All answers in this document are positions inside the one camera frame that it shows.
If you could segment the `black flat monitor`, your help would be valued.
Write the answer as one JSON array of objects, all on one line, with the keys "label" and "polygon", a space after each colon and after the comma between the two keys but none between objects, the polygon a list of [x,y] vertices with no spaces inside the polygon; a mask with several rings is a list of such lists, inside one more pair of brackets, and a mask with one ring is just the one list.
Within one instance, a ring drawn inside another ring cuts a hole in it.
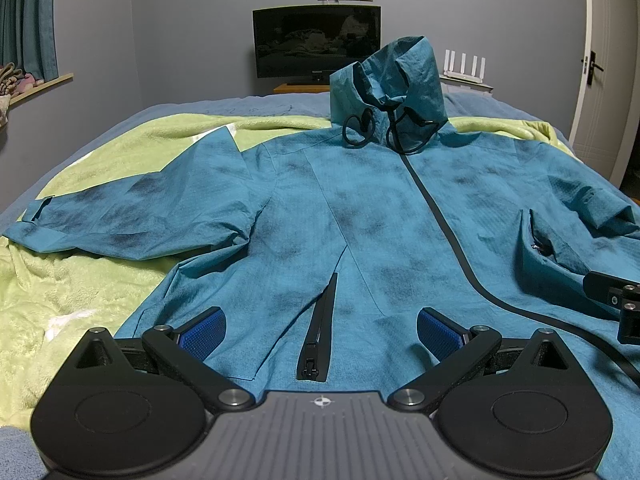
[{"label": "black flat monitor", "polygon": [[327,82],[341,68],[381,47],[381,8],[305,4],[252,14],[256,75]]}]

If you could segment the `clothes pile on sill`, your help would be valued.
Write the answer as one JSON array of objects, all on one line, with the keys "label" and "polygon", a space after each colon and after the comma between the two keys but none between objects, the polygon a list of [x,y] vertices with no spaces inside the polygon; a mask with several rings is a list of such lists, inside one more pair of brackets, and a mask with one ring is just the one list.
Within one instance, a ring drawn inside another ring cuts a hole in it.
[{"label": "clothes pile on sill", "polygon": [[31,73],[24,73],[14,63],[9,62],[1,66],[0,72],[0,129],[9,122],[8,114],[10,102],[43,84],[43,79],[36,79]]}]

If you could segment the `wooden window sill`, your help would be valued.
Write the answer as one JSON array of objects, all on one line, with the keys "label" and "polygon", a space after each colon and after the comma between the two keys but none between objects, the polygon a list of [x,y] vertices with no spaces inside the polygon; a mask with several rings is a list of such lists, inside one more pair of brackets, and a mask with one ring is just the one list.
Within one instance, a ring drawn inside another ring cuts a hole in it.
[{"label": "wooden window sill", "polygon": [[10,107],[17,106],[18,104],[21,104],[21,102],[29,100],[33,96],[36,96],[39,93],[58,87],[61,84],[66,84],[66,82],[72,81],[73,79],[74,79],[74,74],[68,73],[68,74],[59,76],[58,78],[54,78],[49,81],[46,81],[35,88],[32,88],[24,93],[14,96],[10,101]]}]

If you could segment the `orange wooden desk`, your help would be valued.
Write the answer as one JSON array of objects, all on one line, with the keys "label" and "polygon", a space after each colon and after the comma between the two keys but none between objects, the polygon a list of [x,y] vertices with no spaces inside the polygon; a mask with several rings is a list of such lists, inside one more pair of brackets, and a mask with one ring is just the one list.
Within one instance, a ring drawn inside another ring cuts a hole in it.
[{"label": "orange wooden desk", "polygon": [[273,89],[274,94],[291,93],[323,93],[329,92],[328,84],[279,84]]}]

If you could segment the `teal curtain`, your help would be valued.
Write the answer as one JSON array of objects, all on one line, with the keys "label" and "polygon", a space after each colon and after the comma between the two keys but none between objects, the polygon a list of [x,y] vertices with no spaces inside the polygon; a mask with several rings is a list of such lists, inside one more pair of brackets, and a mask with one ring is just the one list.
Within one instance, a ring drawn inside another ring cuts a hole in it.
[{"label": "teal curtain", "polygon": [[58,78],[53,0],[1,0],[1,64],[36,79]]}]

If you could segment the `teal hooded jacket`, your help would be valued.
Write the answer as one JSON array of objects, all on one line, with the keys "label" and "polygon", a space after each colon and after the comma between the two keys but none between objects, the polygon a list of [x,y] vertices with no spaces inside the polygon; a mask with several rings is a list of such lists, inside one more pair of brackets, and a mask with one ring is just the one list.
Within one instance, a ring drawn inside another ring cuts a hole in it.
[{"label": "teal hooded jacket", "polygon": [[119,335],[221,308],[206,362],[255,396],[316,388],[297,364],[328,287],[326,390],[390,394],[420,375],[424,307],[511,337],[554,326],[614,419],[601,474],[637,478],[639,352],[582,291],[591,271],[638,278],[637,205],[552,145],[454,128],[422,37],[331,84],[330,128],[245,151],[220,128],[160,171],[36,200],[6,234],[40,255],[175,257]]}]

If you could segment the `light green fleece blanket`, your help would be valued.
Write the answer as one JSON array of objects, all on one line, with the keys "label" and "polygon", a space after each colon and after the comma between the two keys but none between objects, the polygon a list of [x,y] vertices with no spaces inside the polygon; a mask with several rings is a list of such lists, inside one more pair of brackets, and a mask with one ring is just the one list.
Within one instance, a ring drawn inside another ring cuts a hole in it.
[{"label": "light green fleece blanket", "polygon": [[[209,133],[229,128],[242,151],[329,127],[309,115],[178,113],[125,127],[56,172],[41,197],[161,170]],[[90,324],[116,330],[160,284],[178,257],[127,261],[70,252],[39,255],[1,241],[1,423],[25,430],[37,401]]]}]

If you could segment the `white door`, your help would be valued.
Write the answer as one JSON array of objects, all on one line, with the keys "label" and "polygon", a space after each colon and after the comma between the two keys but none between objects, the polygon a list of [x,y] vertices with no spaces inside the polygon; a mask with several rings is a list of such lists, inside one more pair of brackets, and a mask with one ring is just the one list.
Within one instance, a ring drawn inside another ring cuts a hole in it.
[{"label": "white door", "polygon": [[580,73],[570,146],[620,186],[639,125],[639,0],[586,0],[585,47],[604,68],[591,87]]}]

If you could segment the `white wifi router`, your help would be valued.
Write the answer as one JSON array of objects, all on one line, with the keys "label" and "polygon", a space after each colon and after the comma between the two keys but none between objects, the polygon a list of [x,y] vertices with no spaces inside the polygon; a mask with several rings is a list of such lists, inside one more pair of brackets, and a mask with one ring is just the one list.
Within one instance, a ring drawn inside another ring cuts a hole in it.
[{"label": "white wifi router", "polygon": [[446,49],[439,78],[444,84],[491,93],[494,87],[486,84],[486,64],[484,56],[467,55],[465,52]]}]

